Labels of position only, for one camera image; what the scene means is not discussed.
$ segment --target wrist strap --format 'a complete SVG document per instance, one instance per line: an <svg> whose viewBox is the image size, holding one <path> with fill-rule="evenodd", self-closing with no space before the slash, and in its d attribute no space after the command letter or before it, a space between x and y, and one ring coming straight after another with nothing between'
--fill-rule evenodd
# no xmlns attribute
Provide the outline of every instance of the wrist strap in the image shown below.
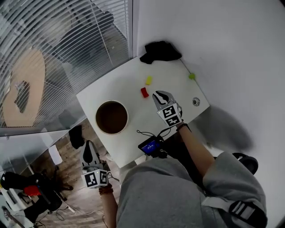
<svg viewBox="0 0 285 228"><path fill-rule="evenodd" d="M179 130L180 130L182 127L184 127L184 126L186 126L186 127L190 130L188 124L184 123L184 124L180 125L180 126L176 129L176 131L179 131Z"/></svg>

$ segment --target red block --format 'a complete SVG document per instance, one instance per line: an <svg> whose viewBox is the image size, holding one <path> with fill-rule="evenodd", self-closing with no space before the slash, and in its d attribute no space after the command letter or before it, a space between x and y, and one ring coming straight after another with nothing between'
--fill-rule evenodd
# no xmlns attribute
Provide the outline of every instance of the red block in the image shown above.
<svg viewBox="0 0 285 228"><path fill-rule="evenodd" d="M149 96L145 87L141 88L141 92L144 98L147 98Z"/></svg>

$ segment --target red object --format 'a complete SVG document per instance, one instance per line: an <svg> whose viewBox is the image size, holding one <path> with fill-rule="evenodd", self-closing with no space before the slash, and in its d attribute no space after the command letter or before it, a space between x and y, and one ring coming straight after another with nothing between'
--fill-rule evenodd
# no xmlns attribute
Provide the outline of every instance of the red object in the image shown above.
<svg viewBox="0 0 285 228"><path fill-rule="evenodd" d="M141 88L141 92L144 98L147 98L149 96L145 87Z"/></svg>
<svg viewBox="0 0 285 228"><path fill-rule="evenodd" d="M24 193L27 194L28 196L41 195L36 185L30 185L30 186L25 187Z"/></svg>

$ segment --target human arm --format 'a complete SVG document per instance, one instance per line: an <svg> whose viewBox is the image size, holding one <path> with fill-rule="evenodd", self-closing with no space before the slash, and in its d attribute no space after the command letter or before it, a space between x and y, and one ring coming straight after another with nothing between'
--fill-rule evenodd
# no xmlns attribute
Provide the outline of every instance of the human arm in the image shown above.
<svg viewBox="0 0 285 228"><path fill-rule="evenodd" d="M192 132L187 126L180 126L184 123L177 125L179 133L185 146L197 167L199 173L204 177L209 167L214 163L214 158L211 153L194 137Z"/></svg>
<svg viewBox="0 0 285 228"><path fill-rule="evenodd" d="M105 223L108 228L115 228L118 205L113 195L112 185L109 184L106 187L100 188L99 193L105 214Z"/></svg>

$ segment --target white table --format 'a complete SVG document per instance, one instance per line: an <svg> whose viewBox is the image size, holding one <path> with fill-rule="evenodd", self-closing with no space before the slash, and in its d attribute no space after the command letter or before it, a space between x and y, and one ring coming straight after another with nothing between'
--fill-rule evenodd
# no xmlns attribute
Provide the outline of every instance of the white table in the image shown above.
<svg viewBox="0 0 285 228"><path fill-rule="evenodd" d="M151 85L145 85L148 75L153 77ZM180 60L155 61L148 65L137 57L112 70L77 94L91 126L119 167L143 155L138 145L148 137L137 133L136 130L157 135L167 128L156 113L157 109L152 99L152 94L156 90L164 90L174 96L183 109L182 118L187 123L209 107L202 91L188 75L189 72ZM143 98L141 94L140 89L143 87L146 87L150 95L147 98ZM198 107L192 104L194 97L200 99ZM103 133L95 122L98 107L108 100L120 101L130 116L126 129L116 135ZM175 128L172 128L165 139L175 132Z"/></svg>

